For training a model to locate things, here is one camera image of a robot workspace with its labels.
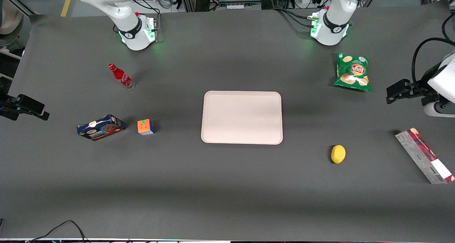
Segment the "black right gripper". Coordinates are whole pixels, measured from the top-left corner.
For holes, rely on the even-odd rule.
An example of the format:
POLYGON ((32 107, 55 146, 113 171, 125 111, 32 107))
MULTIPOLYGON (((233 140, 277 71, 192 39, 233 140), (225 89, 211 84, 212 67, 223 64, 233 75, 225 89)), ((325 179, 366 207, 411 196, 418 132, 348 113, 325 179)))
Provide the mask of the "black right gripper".
POLYGON ((10 120, 17 120, 20 113, 48 120, 50 113, 44 111, 44 104, 31 97, 19 94, 17 97, 0 94, 0 115, 10 120))

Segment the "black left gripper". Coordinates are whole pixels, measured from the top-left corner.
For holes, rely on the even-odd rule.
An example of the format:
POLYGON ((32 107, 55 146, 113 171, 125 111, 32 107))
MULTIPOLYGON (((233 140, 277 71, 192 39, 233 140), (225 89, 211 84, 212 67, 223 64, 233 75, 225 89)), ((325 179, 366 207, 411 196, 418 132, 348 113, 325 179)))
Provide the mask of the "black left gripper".
POLYGON ((422 97, 422 105, 428 105, 432 102, 439 104, 443 103, 441 95, 429 85, 429 80, 437 74, 441 63, 437 63, 433 67, 426 70, 420 80, 416 79, 416 64, 413 63, 411 67, 411 81, 402 79, 392 86, 387 88, 386 102, 388 105, 400 99, 412 99, 422 97))

